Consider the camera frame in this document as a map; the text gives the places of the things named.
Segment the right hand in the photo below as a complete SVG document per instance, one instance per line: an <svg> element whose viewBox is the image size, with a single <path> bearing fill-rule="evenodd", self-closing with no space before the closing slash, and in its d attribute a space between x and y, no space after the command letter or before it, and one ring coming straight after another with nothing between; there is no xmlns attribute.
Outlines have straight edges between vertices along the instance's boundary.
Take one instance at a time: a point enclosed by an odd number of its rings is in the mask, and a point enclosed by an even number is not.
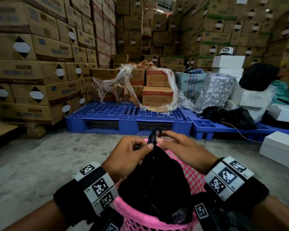
<svg viewBox="0 0 289 231"><path fill-rule="evenodd" d="M173 131L163 131L162 136L168 136L173 139L173 141L169 141L157 138L157 142L163 150L172 151L183 163L193 167L201 174L207 174L210 167L218 159L186 135Z"/></svg>

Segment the blue plastic pallet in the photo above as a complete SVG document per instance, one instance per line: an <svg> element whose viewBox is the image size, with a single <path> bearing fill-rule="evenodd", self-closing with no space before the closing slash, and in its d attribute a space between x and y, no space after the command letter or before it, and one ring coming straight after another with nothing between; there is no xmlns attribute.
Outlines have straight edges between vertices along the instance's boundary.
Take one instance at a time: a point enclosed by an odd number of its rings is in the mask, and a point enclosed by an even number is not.
<svg viewBox="0 0 289 231"><path fill-rule="evenodd" d="M180 109L165 115L142 111L132 104L93 102L65 117L68 132L150 135L154 128L164 127L190 136L192 121Z"/></svg>
<svg viewBox="0 0 289 231"><path fill-rule="evenodd" d="M197 113L181 108L181 112L184 116L188 117L193 122L193 137L197 140L204 138L205 140L212 140L215 132L224 132L224 133L235 133L238 132L235 128L230 128L224 124L214 123L211 120L208 120L202 116L199 116ZM240 130L241 134L244 134L245 137L249 140L255 140L263 142L264 138L279 131L289 135L288 129L275 128L269 125L264 125L262 123L255 123L258 129L256 130Z"/></svg>

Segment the floral bag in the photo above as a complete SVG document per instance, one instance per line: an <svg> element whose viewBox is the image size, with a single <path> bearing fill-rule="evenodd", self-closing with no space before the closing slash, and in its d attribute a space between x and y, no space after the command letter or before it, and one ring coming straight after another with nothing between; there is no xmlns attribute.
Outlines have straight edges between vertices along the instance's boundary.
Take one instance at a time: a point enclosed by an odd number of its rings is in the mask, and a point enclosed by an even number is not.
<svg viewBox="0 0 289 231"><path fill-rule="evenodd" d="M195 103L195 111L202 113L210 106L224 107L228 97L231 95L235 77L224 73L210 73L206 76Z"/></svg>

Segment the white cardboard box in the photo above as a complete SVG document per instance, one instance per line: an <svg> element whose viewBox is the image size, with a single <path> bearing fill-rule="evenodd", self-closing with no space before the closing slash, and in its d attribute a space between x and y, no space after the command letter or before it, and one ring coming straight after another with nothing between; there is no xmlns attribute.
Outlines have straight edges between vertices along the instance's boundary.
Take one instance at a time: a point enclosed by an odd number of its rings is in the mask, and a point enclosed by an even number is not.
<svg viewBox="0 0 289 231"><path fill-rule="evenodd" d="M289 122L289 105L273 104L269 112L275 120Z"/></svg>
<svg viewBox="0 0 289 231"><path fill-rule="evenodd" d="M289 135L277 131L266 136L259 153L289 167Z"/></svg>
<svg viewBox="0 0 289 231"><path fill-rule="evenodd" d="M249 91L236 85L233 87L230 99L237 105L267 108L272 102L272 96L271 85L265 91Z"/></svg>
<svg viewBox="0 0 289 231"><path fill-rule="evenodd" d="M228 56L228 55L215 56L213 59L212 67L241 69L243 66L244 59L245 56Z"/></svg>
<svg viewBox="0 0 289 231"><path fill-rule="evenodd" d="M262 116L266 111L266 108L257 108L257 107L237 105L233 100L227 100L227 103L225 106L225 108L228 110L233 110L233 109L237 109L241 107L244 109L247 109L251 118L256 122L261 121Z"/></svg>
<svg viewBox="0 0 289 231"><path fill-rule="evenodd" d="M241 78L244 69L239 68L214 68L213 73L225 73L233 77Z"/></svg>

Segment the pink basket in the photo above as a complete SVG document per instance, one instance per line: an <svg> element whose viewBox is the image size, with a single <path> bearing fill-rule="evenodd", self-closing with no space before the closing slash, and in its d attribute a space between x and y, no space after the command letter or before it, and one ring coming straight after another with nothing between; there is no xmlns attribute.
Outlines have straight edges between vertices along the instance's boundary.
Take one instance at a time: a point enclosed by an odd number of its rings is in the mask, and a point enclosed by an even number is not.
<svg viewBox="0 0 289 231"><path fill-rule="evenodd" d="M181 164L192 195L205 191L203 188L205 181L202 174L180 161L172 151L167 150L166 153ZM161 222L157 217L135 210L125 203L120 196L114 200L113 204L117 212L124 217L124 223L120 231L192 231L193 227L199 222L196 214L193 213L192 221L186 225L168 225Z"/></svg>

